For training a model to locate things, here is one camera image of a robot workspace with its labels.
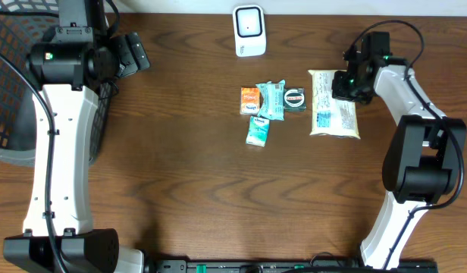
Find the white backdrop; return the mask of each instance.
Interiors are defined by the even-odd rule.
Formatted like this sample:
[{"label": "white backdrop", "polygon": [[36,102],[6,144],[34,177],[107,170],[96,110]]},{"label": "white backdrop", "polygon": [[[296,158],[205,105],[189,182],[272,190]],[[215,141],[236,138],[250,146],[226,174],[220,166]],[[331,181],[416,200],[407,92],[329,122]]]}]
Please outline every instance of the white backdrop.
[{"label": "white backdrop", "polygon": [[114,3],[121,12],[229,14],[238,5],[258,4],[266,14],[467,16],[467,0],[114,0]]}]

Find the laundry basket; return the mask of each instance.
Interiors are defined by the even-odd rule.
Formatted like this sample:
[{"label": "laundry basket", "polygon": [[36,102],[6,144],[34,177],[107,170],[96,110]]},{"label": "laundry basket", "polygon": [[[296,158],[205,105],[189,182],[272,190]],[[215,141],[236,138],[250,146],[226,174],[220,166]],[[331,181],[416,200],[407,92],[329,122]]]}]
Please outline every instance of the laundry basket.
[{"label": "laundry basket", "polygon": [[[58,0],[0,0],[0,11],[46,11],[58,13]],[[42,16],[1,16],[0,52],[35,83],[25,67],[31,46],[50,34],[58,18]],[[90,140],[92,164],[100,148],[107,120],[112,87],[101,86],[99,107],[94,117]],[[32,93],[6,64],[0,60],[0,161],[33,167],[36,148],[36,116]]]}]

